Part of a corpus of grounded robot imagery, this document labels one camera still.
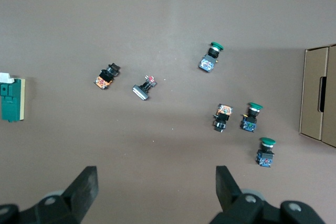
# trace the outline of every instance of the teal box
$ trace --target teal box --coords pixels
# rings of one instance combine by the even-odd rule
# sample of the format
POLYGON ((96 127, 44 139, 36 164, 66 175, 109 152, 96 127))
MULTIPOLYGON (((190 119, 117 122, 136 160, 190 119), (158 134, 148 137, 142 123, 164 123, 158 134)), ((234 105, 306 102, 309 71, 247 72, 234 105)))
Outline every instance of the teal box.
POLYGON ((14 79, 13 83, 0 83, 2 119, 9 122, 24 119, 25 80, 14 79))

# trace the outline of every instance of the cardboard box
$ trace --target cardboard box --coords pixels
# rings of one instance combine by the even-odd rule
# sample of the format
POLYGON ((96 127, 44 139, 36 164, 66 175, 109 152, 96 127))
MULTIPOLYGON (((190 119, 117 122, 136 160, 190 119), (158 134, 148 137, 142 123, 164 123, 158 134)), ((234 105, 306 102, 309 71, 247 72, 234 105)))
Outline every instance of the cardboard box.
POLYGON ((336 147, 336 45, 307 49, 300 133, 336 147))

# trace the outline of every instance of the teal cap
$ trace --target teal cap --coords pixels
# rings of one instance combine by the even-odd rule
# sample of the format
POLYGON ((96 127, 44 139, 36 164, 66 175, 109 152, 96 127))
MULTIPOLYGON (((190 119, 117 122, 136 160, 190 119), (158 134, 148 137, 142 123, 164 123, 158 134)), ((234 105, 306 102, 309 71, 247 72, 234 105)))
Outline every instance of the teal cap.
POLYGON ((256 110, 261 110, 261 109, 264 108, 263 106, 261 106, 261 105, 259 105, 257 103, 254 103, 254 102, 250 102, 249 104, 251 105, 252 108, 254 108, 256 110))
POLYGON ((264 143, 264 144, 267 144, 267 145, 275 145, 277 142, 275 142, 275 140, 271 139, 271 138, 267 138, 267 137, 262 137, 261 138, 261 141, 264 143))
POLYGON ((211 42, 211 45, 213 47, 219 49, 220 51, 222 51, 224 49, 224 47, 221 44, 217 43, 217 42, 211 42))

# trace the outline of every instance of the screw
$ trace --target screw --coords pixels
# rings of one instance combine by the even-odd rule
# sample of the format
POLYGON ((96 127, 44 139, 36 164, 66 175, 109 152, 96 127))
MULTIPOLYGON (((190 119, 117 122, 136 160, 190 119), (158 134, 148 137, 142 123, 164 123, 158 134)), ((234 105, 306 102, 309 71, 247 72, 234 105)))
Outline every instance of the screw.
POLYGON ((245 197, 245 199, 246 199, 246 201, 249 202, 249 203, 255 203, 255 202, 257 202, 256 198, 253 197, 252 195, 247 195, 247 196, 245 197))
POLYGON ((52 205, 53 203, 55 203, 55 198, 54 197, 50 197, 48 198, 45 202, 44 205, 48 206, 48 205, 52 205))
POLYGON ((5 207, 3 209, 0 209, 0 215, 4 215, 4 214, 8 213, 8 211, 9 211, 9 207, 5 207))
POLYGON ((292 211, 301 212, 301 207, 298 204, 296 204, 296 203, 289 203, 289 208, 292 211))

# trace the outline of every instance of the gray floor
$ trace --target gray floor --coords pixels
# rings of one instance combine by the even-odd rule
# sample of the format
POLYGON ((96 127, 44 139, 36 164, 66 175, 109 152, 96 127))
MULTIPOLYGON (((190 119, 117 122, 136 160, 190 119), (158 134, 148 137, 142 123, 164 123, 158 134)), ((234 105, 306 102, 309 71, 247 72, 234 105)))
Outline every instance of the gray floor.
POLYGON ((23 122, 0 121, 0 204, 30 207, 97 165, 83 223, 209 223, 216 165, 274 206, 336 220, 336 148, 298 134, 304 49, 336 42, 336 0, 0 0, 0 71, 26 78, 23 122), (208 44, 225 46, 211 73, 208 44), (93 81, 115 62, 108 90, 93 81), (146 74, 150 100, 132 92, 146 74), (248 102, 258 129, 239 129, 248 102), (234 107, 224 133, 219 103, 234 107), (277 141, 259 167, 260 137, 277 141))

